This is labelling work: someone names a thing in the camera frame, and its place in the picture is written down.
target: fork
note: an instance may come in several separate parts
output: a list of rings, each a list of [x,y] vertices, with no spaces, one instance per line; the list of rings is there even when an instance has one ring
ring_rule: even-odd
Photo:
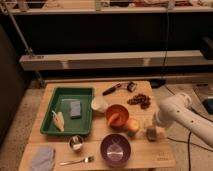
[[[65,165],[69,165],[69,164],[76,164],[76,163],[90,163],[93,162],[95,159],[94,156],[89,156],[89,157],[85,157],[82,160],[76,160],[76,161],[65,161],[65,162],[60,162],[60,166],[65,166]]]

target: metal cup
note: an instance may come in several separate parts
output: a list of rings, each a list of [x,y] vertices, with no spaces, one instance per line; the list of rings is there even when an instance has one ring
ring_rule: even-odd
[[[83,137],[79,135],[72,136],[69,140],[69,146],[74,150],[74,151],[80,151],[83,147]]]

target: black cable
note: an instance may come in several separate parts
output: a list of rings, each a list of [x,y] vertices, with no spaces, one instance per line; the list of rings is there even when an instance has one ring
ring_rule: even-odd
[[[161,79],[164,77],[164,74],[165,74],[165,64],[166,64],[166,59],[167,59],[167,53],[168,53],[168,46],[169,46],[169,32],[170,32],[170,23],[169,23],[169,7],[166,7],[166,43],[165,43],[165,56],[164,56],[164,59],[163,59],[163,64],[162,64],[162,69],[161,69]]]
[[[175,95],[175,93],[174,93],[172,90],[170,90],[169,87],[168,87],[166,84],[164,85],[164,87],[165,87],[171,94]]]
[[[212,122],[212,123],[213,123],[213,121],[212,121],[211,119],[208,119],[208,118],[204,117],[204,116],[201,115],[197,110],[195,110],[193,107],[191,107],[191,111],[193,111],[195,114],[199,115],[201,118],[206,119],[206,120],[208,120],[209,122]]]
[[[171,141],[174,141],[174,142],[187,144],[187,141],[176,140],[176,139],[171,138],[171,137],[167,137],[167,139],[169,139],[169,140],[171,140]],[[203,149],[203,150],[206,150],[206,151],[209,151],[209,152],[213,152],[213,150],[208,149],[208,148],[206,148],[206,147],[203,147],[203,146],[201,146],[201,145],[195,144],[195,143],[193,143],[193,142],[190,142],[190,144],[191,144],[191,145],[194,145],[194,146],[196,146],[196,147],[198,147],[198,148],[201,148],[201,149]]]
[[[188,162],[189,162],[189,171],[191,171],[191,154],[190,154],[190,140],[192,132],[189,132],[188,141],[187,141],[187,151],[188,151]]]

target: purple bowl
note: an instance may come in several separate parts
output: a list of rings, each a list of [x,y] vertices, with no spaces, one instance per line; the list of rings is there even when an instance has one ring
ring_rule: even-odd
[[[107,135],[101,143],[101,156],[111,167],[122,167],[131,154],[128,140],[120,134]]]

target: table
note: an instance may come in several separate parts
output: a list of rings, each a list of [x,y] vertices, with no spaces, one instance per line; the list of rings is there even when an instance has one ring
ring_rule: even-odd
[[[51,145],[55,148],[55,168],[54,170],[108,170],[108,167],[101,158],[100,144],[101,140],[110,133],[115,131],[106,125],[106,119],[100,114],[93,113],[91,133],[85,139],[83,149],[79,154],[73,152],[68,145],[69,137],[46,136],[40,133],[40,127],[47,110],[52,92],[55,87],[80,86],[94,87],[95,95],[101,94],[105,89],[117,84],[118,82],[84,82],[84,83],[52,83],[48,84],[43,99],[41,101],[35,123],[33,125],[28,144],[26,145],[19,170],[26,171],[32,157],[36,154],[38,148],[42,145]],[[141,129],[135,138],[129,138],[124,132],[120,132],[130,142],[132,153],[124,169],[141,169],[141,168],[158,168],[174,167],[175,160],[168,140],[166,139],[164,129],[157,128],[158,140],[150,143],[143,129],[147,123],[151,123],[153,113],[158,109],[152,94],[149,82],[137,81],[137,89],[130,93],[120,89],[113,94],[105,96],[106,101],[111,104],[124,105],[130,117],[137,118],[140,121]],[[151,105],[148,109],[142,110],[139,105],[128,105],[127,100],[138,93],[144,93],[151,98]],[[94,155],[95,161],[89,164],[75,164],[68,166],[59,166],[60,161],[75,160],[85,156]]]

